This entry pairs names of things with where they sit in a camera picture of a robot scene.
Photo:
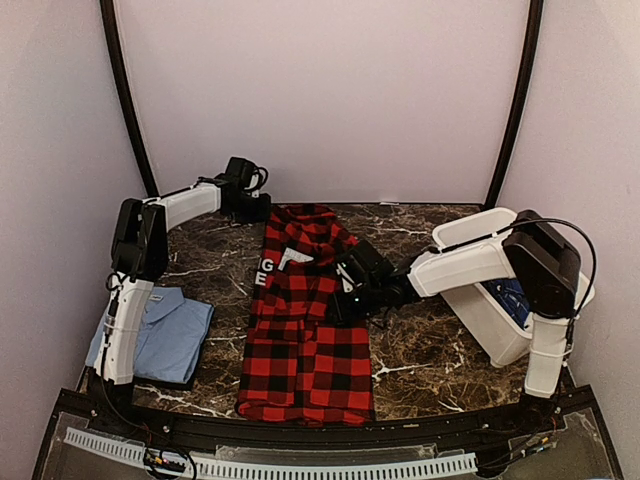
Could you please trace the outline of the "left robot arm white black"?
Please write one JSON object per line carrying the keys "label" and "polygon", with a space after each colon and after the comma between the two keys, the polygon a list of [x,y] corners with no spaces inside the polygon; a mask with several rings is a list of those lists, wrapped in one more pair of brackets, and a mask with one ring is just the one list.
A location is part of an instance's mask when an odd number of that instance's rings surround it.
{"label": "left robot arm white black", "polygon": [[271,196],[262,191],[269,172],[253,161],[232,157],[213,178],[199,177],[185,188],[122,202],[111,246],[110,299],[93,368],[117,386],[134,379],[134,352],[143,310],[169,264],[169,232],[197,217],[220,213],[239,223],[264,222]]}

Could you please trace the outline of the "red black plaid shirt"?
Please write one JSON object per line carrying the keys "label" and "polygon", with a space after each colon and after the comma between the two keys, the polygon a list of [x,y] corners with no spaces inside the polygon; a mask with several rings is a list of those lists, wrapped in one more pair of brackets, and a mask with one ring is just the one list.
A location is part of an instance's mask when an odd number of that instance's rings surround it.
{"label": "red black plaid shirt", "polygon": [[274,206],[243,353],[235,410],[251,421],[362,426],[375,418],[367,325],[339,323],[335,260],[357,238],[329,207]]}

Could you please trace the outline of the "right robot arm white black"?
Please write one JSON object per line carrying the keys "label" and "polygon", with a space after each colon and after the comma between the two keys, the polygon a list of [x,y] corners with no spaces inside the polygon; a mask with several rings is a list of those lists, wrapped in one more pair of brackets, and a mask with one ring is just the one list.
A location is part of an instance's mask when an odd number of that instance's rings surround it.
{"label": "right robot arm white black", "polygon": [[361,241],[334,261],[338,290],[330,297],[328,318],[337,326],[352,326],[441,295],[487,347],[518,326],[480,288],[491,281],[517,281],[530,324],[523,388],[528,397],[511,410],[510,424],[530,434],[549,416],[545,399],[556,391],[573,349],[575,323],[595,296],[594,275],[583,274],[580,253],[559,226],[577,228],[533,210],[494,208],[436,227],[433,245],[399,264]]}

